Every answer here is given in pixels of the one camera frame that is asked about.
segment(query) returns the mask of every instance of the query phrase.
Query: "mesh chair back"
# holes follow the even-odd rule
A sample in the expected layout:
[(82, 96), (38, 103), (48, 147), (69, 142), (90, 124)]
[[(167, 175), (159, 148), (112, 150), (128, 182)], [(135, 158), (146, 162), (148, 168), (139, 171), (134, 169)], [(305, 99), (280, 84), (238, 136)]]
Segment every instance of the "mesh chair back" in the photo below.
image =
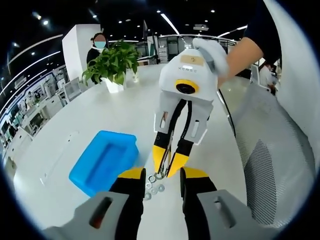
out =
[(277, 99), (253, 82), (232, 118), (252, 216), (266, 226), (285, 226), (315, 180), (307, 136)]

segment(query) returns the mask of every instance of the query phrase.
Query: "white flower pot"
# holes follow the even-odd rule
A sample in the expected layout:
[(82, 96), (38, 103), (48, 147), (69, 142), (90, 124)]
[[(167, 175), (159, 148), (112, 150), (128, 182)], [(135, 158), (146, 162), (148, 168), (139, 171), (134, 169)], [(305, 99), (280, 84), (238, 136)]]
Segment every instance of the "white flower pot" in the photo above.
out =
[(126, 89), (126, 77), (124, 77), (123, 85), (111, 82), (108, 78), (105, 77), (101, 77), (101, 80), (106, 84), (106, 87), (111, 94), (119, 93)]

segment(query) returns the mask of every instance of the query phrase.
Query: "black jacket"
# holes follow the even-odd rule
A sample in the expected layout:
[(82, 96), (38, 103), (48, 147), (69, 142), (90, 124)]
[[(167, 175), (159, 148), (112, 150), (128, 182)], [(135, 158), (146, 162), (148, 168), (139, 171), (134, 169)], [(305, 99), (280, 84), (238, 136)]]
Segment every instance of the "black jacket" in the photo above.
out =
[[(88, 51), (88, 54), (86, 55), (86, 64), (88, 64), (91, 60), (96, 59), (99, 55), (100, 55), (100, 52), (98, 50), (91, 48)], [(94, 84), (98, 84), (94, 76), (91, 77), (91, 80)]]
[(86, 64), (88, 64), (91, 60), (96, 59), (100, 55), (100, 52), (96, 49), (90, 48), (88, 54), (86, 55)]

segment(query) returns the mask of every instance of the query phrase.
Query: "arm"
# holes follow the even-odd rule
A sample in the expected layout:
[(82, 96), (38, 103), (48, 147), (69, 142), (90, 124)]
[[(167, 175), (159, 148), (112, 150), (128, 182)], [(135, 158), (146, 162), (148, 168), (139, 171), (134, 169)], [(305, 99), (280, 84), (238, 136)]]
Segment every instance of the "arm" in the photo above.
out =
[(262, 57), (274, 63), (280, 56), (281, 46), (276, 25), (263, 0), (258, 0), (255, 15), (247, 26), (244, 38), (227, 56), (229, 73), (218, 79), (218, 88)]
[(226, 57), (229, 72), (226, 77), (220, 77), (218, 79), (218, 88), (251, 64), (256, 63), (263, 56), (264, 53), (254, 41), (248, 37), (242, 38)]

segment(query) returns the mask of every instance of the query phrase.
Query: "blue tray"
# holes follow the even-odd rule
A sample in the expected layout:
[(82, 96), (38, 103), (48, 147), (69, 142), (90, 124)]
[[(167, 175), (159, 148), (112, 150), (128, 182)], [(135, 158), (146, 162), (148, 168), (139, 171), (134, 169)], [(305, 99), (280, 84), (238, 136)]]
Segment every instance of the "blue tray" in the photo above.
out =
[(69, 179), (90, 197), (108, 191), (139, 155), (134, 135), (100, 131), (72, 168)]

